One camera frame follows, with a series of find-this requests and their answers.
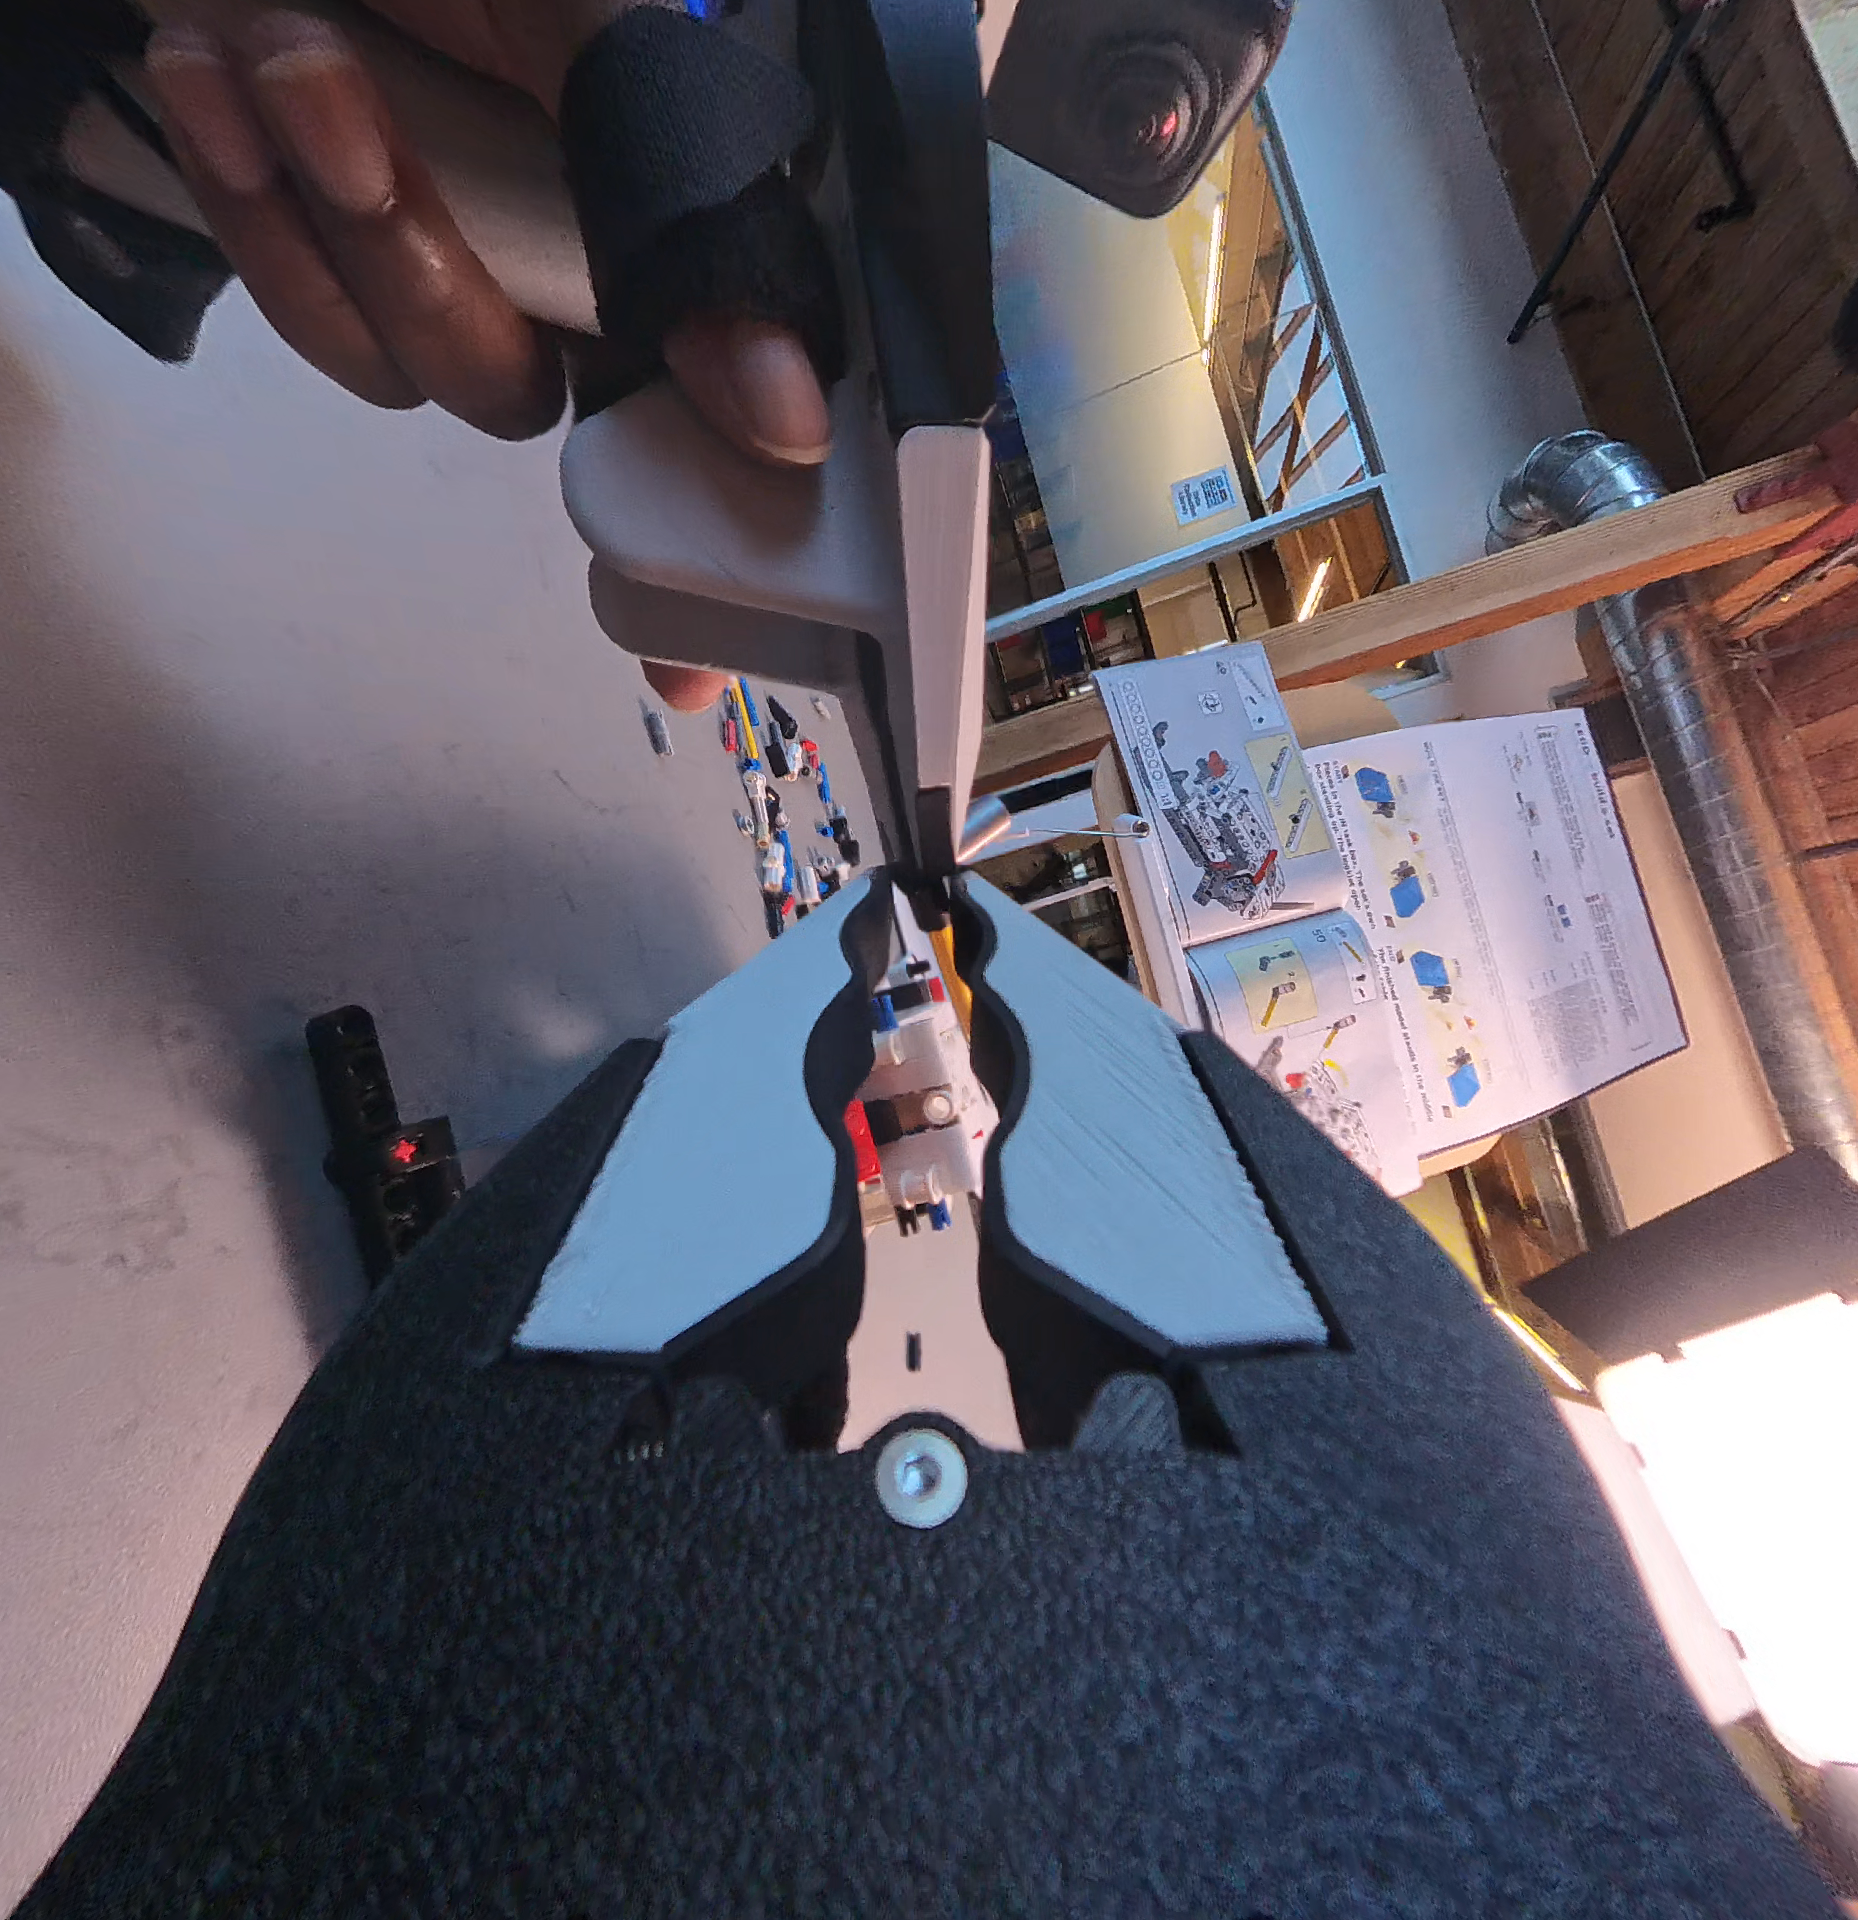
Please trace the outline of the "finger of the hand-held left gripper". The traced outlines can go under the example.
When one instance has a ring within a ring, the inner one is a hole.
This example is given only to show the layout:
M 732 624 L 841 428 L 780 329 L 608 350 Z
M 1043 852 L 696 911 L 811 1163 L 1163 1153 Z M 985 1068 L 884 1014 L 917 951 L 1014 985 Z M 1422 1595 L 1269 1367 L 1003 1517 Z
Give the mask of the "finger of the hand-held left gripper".
M 868 793 L 885 858 L 917 881 L 960 864 L 985 719 L 992 454 L 983 426 L 871 426 L 877 630 Z

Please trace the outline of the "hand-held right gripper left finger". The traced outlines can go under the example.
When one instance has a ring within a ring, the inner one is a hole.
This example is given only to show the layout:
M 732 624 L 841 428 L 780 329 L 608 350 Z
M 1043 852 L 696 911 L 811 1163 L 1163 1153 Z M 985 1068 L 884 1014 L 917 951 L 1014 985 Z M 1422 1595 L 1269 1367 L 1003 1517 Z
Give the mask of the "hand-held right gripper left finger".
M 513 1350 L 760 1395 L 844 1369 L 868 1282 L 846 1109 L 892 951 L 892 875 L 856 875 L 668 1022 Z

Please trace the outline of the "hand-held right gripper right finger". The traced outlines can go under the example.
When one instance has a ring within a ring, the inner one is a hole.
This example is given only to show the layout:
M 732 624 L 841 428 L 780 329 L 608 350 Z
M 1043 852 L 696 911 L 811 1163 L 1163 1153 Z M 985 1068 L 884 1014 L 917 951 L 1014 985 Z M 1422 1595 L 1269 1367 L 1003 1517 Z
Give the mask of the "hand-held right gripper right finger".
M 985 1151 L 980 1301 L 1014 1403 L 1089 1404 L 1212 1361 L 1314 1354 L 1329 1325 L 1182 1026 L 980 875 L 960 878 Z

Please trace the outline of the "building instruction booklet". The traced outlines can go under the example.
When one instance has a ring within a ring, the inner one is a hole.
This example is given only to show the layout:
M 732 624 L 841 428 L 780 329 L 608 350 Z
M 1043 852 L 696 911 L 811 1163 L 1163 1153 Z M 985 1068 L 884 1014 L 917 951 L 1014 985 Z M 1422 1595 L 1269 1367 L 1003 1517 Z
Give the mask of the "building instruction booklet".
M 1264 645 L 1097 674 L 1148 831 L 1163 1008 L 1223 1042 L 1396 1198 L 1422 1184 L 1407 1051 Z

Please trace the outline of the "white toy brick model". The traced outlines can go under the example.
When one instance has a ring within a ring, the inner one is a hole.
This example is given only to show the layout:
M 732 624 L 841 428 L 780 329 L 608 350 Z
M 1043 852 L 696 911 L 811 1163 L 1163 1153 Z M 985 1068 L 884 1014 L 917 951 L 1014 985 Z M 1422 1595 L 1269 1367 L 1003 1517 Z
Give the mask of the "white toy brick model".
M 995 1116 L 932 939 L 902 900 L 893 925 L 901 949 L 870 997 L 875 1063 L 846 1109 L 855 1191 L 870 1231 L 947 1231 L 963 1196 L 983 1191 Z M 366 1282 L 377 1288 L 517 1135 L 460 1148 L 449 1116 L 404 1116 L 378 1026 L 363 1006 L 307 1020 L 306 1047 L 327 1141 L 323 1176 L 347 1213 Z

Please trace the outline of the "yellow axle with grey connector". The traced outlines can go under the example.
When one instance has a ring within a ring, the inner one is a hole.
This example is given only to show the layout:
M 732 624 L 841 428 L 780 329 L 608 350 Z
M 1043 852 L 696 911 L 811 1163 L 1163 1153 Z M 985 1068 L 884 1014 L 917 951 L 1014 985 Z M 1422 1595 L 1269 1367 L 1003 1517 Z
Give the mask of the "yellow axle with grey connector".
M 1001 793 L 983 793 L 968 808 L 963 834 L 957 841 L 960 868 L 973 864 L 1014 827 L 1014 814 Z M 958 968 L 957 934 L 950 926 L 950 884 L 937 875 L 912 875 L 901 890 L 910 896 L 919 928 L 932 939 L 944 995 L 964 1042 L 972 1040 L 972 989 Z

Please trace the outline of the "printed task sheet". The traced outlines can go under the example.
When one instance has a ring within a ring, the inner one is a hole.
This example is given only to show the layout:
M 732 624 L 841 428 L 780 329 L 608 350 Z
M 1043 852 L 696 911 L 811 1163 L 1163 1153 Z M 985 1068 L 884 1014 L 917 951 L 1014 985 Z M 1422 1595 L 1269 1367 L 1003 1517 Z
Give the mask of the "printed task sheet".
M 1580 711 L 1377 733 L 1307 767 L 1407 1048 L 1422 1157 L 1685 1047 Z

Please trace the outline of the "pile of small brick pieces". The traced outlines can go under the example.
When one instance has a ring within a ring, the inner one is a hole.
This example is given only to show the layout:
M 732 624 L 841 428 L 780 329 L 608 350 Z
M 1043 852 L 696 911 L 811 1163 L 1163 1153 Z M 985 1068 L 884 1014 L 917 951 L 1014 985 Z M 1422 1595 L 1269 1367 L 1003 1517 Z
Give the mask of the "pile of small brick pieces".
M 732 818 L 752 848 L 765 928 L 784 935 L 841 893 L 866 858 L 817 729 L 833 717 L 827 699 L 815 694 L 806 714 L 739 674 L 650 659 L 644 674 L 652 694 L 644 725 L 658 756 L 676 750 L 662 707 L 713 717 L 739 786 Z

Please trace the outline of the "silver ventilation duct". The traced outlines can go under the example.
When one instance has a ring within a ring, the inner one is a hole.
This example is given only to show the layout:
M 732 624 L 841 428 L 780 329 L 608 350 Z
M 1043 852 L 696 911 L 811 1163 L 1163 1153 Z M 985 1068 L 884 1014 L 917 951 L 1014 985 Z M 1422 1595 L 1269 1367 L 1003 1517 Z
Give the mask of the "silver ventilation duct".
M 1570 602 L 1605 634 L 1780 1132 L 1858 1184 L 1858 1025 L 1690 573 L 1685 559 L 1589 562 Z

